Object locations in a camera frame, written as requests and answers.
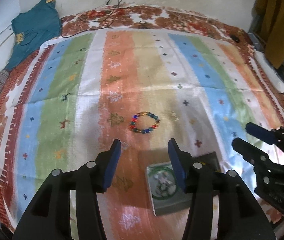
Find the teal shirt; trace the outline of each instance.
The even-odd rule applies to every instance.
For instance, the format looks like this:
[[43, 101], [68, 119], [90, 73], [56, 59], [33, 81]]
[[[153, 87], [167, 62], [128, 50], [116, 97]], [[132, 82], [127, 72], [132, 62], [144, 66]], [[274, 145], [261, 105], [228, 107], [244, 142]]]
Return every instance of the teal shirt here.
[[10, 71], [45, 42], [60, 35], [61, 20], [55, 9], [55, 0], [41, 0], [31, 10], [12, 20], [16, 37], [6, 70]]

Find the bed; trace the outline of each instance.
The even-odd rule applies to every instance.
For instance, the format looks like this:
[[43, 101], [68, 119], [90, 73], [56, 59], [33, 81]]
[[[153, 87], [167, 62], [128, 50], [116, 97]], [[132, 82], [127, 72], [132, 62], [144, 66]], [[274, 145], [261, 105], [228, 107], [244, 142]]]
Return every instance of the bed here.
[[[251, 191], [253, 166], [233, 151], [234, 138], [284, 164], [279, 149], [245, 133], [248, 122], [284, 126], [284, 94], [256, 62], [243, 30], [174, 8], [125, 4], [108, 16], [113, 9], [62, 18], [62, 35], [29, 55], [4, 85], [0, 222], [12, 231], [53, 169], [78, 169], [114, 138], [121, 157], [111, 188], [98, 195], [108, 239], [182, 238], [188, 210], [155, 217], [145, 179], [148, 165], [169, 161], [170, 138], [194, 156], [215, 151], [222, 171], [236, 170]], [[161, 119], [149, 134], [129, 128], [141, 111]], [[256, 197], [270, 221], [282, 219]], [[71, 200], [77, 239], [74, 193]], [[284, 222], [276, 233], [284, 233]], [[212, 239], [216, 234], [215, 214]]]

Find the beige stripe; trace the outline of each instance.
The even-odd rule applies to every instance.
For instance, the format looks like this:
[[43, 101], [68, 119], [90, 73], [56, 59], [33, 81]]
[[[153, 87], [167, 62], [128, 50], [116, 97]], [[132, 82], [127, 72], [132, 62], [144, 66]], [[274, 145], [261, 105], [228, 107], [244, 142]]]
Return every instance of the beige stripe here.
[[[175, 138], [178, 143], [190, 145], [188, 136], [181, 126], [181, 122], [170, 119], [169, 112], [175, 109], [178, 116], [177, 95], [175, 89], [167, 87], [173, 85], [169, 73], [155, 48], [154, 41], [150, 33], [133, 32], [135, 43], [134, 55], [138, 61], [138, 78], [144, 89], [141, 97], [141, 105], [148, 108], [141, 111], [149, 111], [156, 114], [161, 119], [161, 124], [150, 135], [149, 149], [140, 152], [140, 161], [143, 167], [153, 163], [169, 161], [168, 141]], [[188, 210], [183, 210], [165, 216], [166, 224], [160, 229], [162, 239], [181, 239]]]

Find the blue gripper pad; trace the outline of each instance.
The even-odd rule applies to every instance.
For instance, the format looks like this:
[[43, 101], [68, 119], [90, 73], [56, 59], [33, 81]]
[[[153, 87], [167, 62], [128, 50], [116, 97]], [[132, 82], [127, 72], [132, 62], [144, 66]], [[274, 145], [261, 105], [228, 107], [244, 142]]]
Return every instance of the blue gripper pad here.
[[252, 122], [249, 122], [246, 127], [246, 132], [269, 145], [276, 144], [277, 139], [272, 131], [266, 130]]
[[192, 156], [187, 152], [181, 151], [173, 138], [168, 143], [168, 153], [178, 186], [185, 191], [185, 180], [189, 174], [190, 167], [194, 163]]
[[104, 172], [104, 182], [103, 182], [104, 191], [106, 191], [111, 186], [115, 169], [121, 155], [121, 141], [119, 139], [115, 139], [113, 141], [111, 148], [109, 150], [109, 154], [111, 156]]

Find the yellow cloth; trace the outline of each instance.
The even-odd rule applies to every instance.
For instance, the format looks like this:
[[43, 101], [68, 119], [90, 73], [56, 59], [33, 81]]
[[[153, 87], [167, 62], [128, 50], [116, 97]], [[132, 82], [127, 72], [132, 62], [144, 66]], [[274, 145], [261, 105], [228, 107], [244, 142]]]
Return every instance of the yellow cloth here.
[[265, 56], [279, 68], [284, 61], [284, 0], [256, 0], [255, 9], [264, 15], [257, 34], [266, 42]]

